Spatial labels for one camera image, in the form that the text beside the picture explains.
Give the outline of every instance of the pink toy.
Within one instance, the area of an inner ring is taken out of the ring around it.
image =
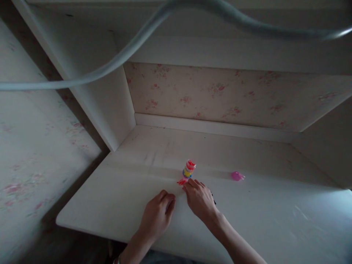
[[[243,180],[245,177],[239,172],[233,172],[231,173],[231,178],[235,181],[240,181],[240,180]]]

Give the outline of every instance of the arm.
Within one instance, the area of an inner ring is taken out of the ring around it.
[[[183,187],[193,213],[226,248],[232,261],[241,264],[266,264],[262,257],[233,229],[216,208],[210,190],[197,180],[189,179]]]
[[[168,228],[175,196],[162,190],[146,206],[138,231],[120,255],[120,264],[139,264],[154,242]]]

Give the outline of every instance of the white desk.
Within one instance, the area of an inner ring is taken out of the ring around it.
[[[231,263],[176,184],[189,158],[197,160],[194,178],[211,189],[217,207],[268,263],[349,263],[351,191],[338,189],[284,143],[138,125],[77,191],[56,223],[128,242],[146,203],[165,189],[176,195],[176,208],[153,249]],[[231,180],[232,171],[245,180]]]

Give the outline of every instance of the cable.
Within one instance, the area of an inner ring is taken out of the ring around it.
[[[273,26],[262,23],[243,14],[224,0],[169,0],[149,18],[147,23],[138,31],[138,33],[119,54],[100,68],[81,77],[66,81],[49,81],[38,83],[0,82],[0,91],[61,89],[87,84],[98,80],[125,63],[172,12],[183,8],[204,9],[223,18],[226,22],[236,25],[243,31],[250,32],[261,37],[271,37],[275,39],[332,40],[340,38],[352,31],[352,26],[338,30],[288,29],[280,26]]]

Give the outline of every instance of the colorful toy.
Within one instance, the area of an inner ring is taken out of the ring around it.
[[[187,163],[186,163],[186,166],[184,167],[183,171],[182,171],[182,174],[183,174],[183,177],[181,180],[179,180],[177,183],[181,186],[181,185],[184,185],[186,182],[188,182],[189,178],[192,177],[192,173],[195,169],[195,162],[192,161],[192,160],[188,160]]]
[[[243,180],[245,177],[239,172],[233,172],[231,173],[231,178],[235,181],[240,181],[240,180]]]

